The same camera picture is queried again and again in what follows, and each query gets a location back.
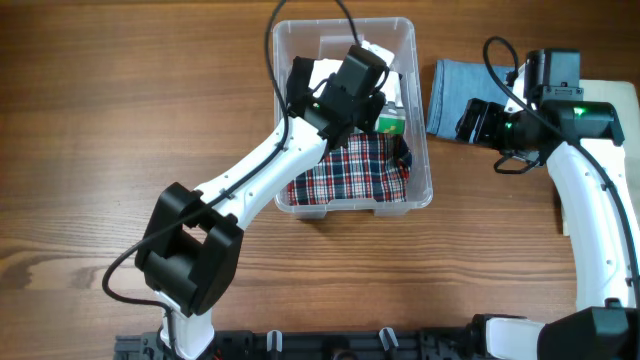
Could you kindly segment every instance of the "plaid cloth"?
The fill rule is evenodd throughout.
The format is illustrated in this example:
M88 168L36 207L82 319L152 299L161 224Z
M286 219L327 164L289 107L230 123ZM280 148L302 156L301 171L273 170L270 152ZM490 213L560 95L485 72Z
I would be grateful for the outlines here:
M406 201L411 153L402 136L354 134L348 146L327 154L287 185L291 205L320 205L334 199Z

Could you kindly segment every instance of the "plastic bin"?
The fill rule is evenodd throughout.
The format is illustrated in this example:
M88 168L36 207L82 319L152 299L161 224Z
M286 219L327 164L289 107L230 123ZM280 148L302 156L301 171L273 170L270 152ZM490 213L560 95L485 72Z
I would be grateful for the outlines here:
M333 200L326 205L291 206L287 189L275 198L280 210L299 218L321 219L327 211L374 210L376 216L404 215L427 206L433 198L431 170L422 112L422 95L413 24L406 18L355 19L360 40L378 44L395 53L391 70L403 75L402 101L407 116L404 139L413 156L406 189L406 202L376 202L374 199ZM344 59L353 37L346 19L282 21L273 29L275 76L282 91L296 56L317 59ZM275 99L275 124L282 118Z

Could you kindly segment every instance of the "blue cloth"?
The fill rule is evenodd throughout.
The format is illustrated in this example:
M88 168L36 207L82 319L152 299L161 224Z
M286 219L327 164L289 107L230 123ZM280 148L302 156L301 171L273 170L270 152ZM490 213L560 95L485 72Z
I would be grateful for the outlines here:
M494 66L498 77L506 79L512 67ZM427 132L455 139L456 124L473 98L498 104L507 103L507 95L491 80L484 64L438 60L433 78Z

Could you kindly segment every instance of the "clothing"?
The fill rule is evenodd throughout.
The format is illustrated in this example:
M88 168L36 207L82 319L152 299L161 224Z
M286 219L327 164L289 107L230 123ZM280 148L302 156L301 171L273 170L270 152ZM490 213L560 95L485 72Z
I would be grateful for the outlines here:
M347 148L330 152L287 186L290 205L327 204L334 199L406 201L411 153L402 136L354 134Z
M494 66L506 79L513 67ZM427 116L427 132L447 139L456 138L456 124L470 99L507 103L507 95L493 82L484 64L438 60Z

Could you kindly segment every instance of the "wooden table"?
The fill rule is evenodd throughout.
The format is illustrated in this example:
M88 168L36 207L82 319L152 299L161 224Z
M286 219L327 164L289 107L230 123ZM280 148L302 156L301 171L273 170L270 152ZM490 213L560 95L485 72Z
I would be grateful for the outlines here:
M102 293L106 266L140 239L168 184L220 174L273 127L262 57L272 1L65 2L0 8L2 358L109 359L116 334L157 329L159 310ZM584 77L640 83L637 2L348 5L355 17L413 21L425 106L436 59L480 62L494 34L521 58L575 47ZM298 1L280 19L340 16L329 1ZM500 50L494 59L510 61ZM302 222L268 205L246 233L216 328L414 329L574 311L573 255L546 171L499 176L493 151L433 137L428 148L435 197L407 216ZM112 283L151 295L132 262Z

